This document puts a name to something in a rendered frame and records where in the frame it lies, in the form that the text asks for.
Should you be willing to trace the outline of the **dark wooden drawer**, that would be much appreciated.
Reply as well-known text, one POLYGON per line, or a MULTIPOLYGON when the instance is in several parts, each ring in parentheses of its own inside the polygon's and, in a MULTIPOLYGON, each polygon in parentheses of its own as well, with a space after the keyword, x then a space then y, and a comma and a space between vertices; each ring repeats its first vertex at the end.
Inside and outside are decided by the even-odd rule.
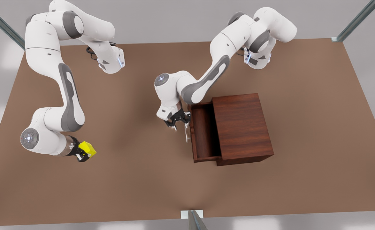
POLYGON ((194 163, 221 159, 220 142, 212 101, 189 105, 194 163))

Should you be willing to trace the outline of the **silver frame post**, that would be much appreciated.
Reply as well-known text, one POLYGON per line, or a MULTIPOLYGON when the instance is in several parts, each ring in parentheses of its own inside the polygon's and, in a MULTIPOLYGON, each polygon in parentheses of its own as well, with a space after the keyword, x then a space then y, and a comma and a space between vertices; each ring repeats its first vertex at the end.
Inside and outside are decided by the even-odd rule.
POLYGON ((8 35, 15 43, 25 50, 25 41, 15 30, 0 16, 0 29, 8 35))
POLYGON ((188 219, 188 230, 208 230, 202 221, 203 210, 181 211, 181 219, 188 219))
POLYGON ((375 0, 370 0, 369 3, 360 11, 360 13, 345 27, 342 32, 332 37, 332 42, 343 42, 371 12, 375 9, 375 0))

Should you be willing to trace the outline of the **yellow block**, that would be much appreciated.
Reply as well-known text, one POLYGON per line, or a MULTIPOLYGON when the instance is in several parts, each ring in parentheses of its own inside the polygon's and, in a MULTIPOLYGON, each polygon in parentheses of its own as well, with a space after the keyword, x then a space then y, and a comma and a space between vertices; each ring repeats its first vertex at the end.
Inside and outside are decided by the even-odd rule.
POLYGON ((79 148, 82 152, 84 152, 81 154, 82 158, 85 158, 86 156, 87 158, 91 158, 96 154, 96 150, 94 150, 94 147, 86 141, 81 142, 79 144, 79 148))

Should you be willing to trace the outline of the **dark wooden cabinet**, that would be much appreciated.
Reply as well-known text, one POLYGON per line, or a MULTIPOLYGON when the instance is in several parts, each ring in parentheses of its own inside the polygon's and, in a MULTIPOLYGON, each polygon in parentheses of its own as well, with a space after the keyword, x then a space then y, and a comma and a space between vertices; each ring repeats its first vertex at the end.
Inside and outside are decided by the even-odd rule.
POLYGON ((255 163, 274 155, 257 93, 212 98, 220 143, 217 166, 255 163))

